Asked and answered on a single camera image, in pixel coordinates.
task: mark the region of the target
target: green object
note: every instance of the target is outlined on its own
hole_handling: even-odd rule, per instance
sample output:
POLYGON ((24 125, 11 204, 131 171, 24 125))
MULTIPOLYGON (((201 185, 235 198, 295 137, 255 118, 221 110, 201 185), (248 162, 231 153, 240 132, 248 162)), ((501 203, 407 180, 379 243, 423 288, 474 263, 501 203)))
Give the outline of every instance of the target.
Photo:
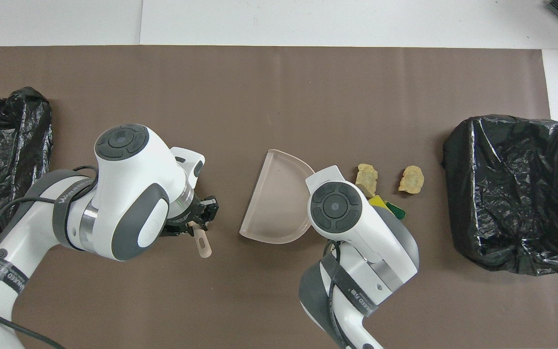
POLYGON ((404 217, 406 217, 405 210, 402 210, 401 208, 390 203, 389 201, 385 201, 385 204, 387 205, 387 207, 389 207, 389 210, 393 212, 393 214, 396 216, 397 219, 403 219, 404 217))

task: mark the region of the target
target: yellow object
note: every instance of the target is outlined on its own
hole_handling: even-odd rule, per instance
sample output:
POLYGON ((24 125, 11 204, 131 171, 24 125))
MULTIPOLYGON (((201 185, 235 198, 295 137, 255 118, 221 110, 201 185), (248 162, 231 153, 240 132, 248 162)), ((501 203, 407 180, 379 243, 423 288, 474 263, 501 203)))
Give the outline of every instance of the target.
POLYGON ((355 185, 359 188, 365 197, 374 197, 376 195, 376 180, 378 179, 378 171, 374 166, 361 163, 358 166, 355 185))
POLYGON ((408 166, 403 171, 402 180, 399 182, 399 191, 405 191, 410 194, 418 194, 423 186, 423 172, 418 166, 408 166))
POLYGON ((379 195, 376 195, 376 196, 372 197, 372 199, 369 199, 367 202, 370 203, 370 205, 372 205, 372 206, 387 208, 387 210, 389 210, 389 212, 393 213, 389 209, 389 207, 387 207, 387 205, 385 204, 385 201, 379 195))

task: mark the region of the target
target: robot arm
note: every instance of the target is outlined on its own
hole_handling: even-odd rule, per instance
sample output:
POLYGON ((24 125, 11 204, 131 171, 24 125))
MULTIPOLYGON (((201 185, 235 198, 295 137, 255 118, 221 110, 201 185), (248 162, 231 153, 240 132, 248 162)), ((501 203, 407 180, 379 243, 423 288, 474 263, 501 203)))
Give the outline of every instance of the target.
MULTIPOLYGON (((149 248, 162 231, 204 239, 214 218, 214 197, 200 201, 193 188, 204 157, 171 150, 152 130, 126 124, 107 130, 95 144, 100 176, 71 170, 42 176, 0 235, 0 317, 10 320, 14 301, 53 246, 93 252, 118 261, 149 248)), ((0 325, 0 348, 22 348, 14 331, 0 325)))
POLYGON ((301 305, 341 348, 381 349, 363 318, 419 269, 419 251, 390 212, 368 204, 336 166, 306 179, 312 226, 335 250, 301 278, 301 305))

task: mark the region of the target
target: brown tablecloth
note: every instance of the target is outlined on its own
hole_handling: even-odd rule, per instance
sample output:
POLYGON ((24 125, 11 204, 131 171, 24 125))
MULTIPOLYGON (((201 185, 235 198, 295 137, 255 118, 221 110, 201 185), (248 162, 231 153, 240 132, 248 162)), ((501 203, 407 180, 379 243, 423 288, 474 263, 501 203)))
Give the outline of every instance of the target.
POLYGON ((49 252, 13 317, 67 347, 334 347, 297 295, 324 239, 310 230, 266 245, 238 234, 269 148, 314 170, 336 164, 347 179, 370 163, 378 193, 407 211, 420 271, 365 320, 387 349, 558 347, 558 274, 489 272, 458 254, 440 166, 443 140, 467 117, 549 117, 540 51, 0 48, 0 97, 23 86, 53 106, 52 169, 95 164, 100 133, 137 122, 203 153, 197 193, 221 205, 206 260, 188 236, 125 263, 49 252), (425 174, 415 196, 396 192, 408 165, 425 174))

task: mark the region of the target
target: circular button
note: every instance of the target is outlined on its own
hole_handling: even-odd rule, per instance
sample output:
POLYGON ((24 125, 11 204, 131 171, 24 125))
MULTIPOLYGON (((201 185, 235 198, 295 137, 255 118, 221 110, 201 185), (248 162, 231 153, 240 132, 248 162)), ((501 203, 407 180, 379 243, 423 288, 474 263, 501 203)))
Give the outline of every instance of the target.
POLYGON ((323 203, 324 214, 331 218, 339 218, 346 213, 348 202, 343 196, 334 194, 326 198, 323 203))
POLYGON ((109 145, 113 148, 124 148, 133 141, 133 130, 128 128, 120 128, 119 130, 113 131, 109 135, 109 145))

